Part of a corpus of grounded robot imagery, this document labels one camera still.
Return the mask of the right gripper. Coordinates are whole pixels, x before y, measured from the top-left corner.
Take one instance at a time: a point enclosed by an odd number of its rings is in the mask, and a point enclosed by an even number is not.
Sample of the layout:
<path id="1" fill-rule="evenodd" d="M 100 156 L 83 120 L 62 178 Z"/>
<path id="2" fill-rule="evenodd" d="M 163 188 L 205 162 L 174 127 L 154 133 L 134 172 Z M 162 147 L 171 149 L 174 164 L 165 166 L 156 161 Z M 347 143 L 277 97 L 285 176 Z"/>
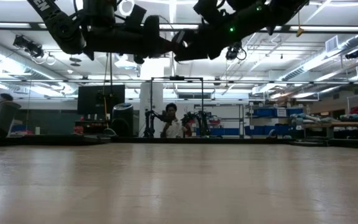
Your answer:
<path id="1" fill-rule="evenodd" d="M 206 20 L 208 30 L 183 29 L 174 35 L 174 59 L 177 62 L 208 57 L 212 60 L 220 55 L 223 48 L 234 45 L 271 23 L 272 3 L 233 0 L 227 1 L 227 4 L 234 12 L 228 14 L 214 5 L 213 15 Z"/>

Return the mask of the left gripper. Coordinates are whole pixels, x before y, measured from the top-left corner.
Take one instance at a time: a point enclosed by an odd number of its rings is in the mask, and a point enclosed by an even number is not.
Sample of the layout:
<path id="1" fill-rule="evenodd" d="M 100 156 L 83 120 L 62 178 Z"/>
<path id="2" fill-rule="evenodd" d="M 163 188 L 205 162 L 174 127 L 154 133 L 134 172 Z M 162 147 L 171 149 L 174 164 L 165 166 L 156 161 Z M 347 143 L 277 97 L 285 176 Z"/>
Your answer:
<path id="1" fill-rule="evenodd" d="M 86 37 L 84 54 L 91 60 L 95 52 L 131 54 L 134 62 L 143 64 L 146 59 L 169 58 L 172 52 L 167 47 L 172 43 L 160 36 L 160 18 L 148 16 L 143 25 L 143 32 L 135 33 L 119 29 L 103 32 L 89 32 Z"/>

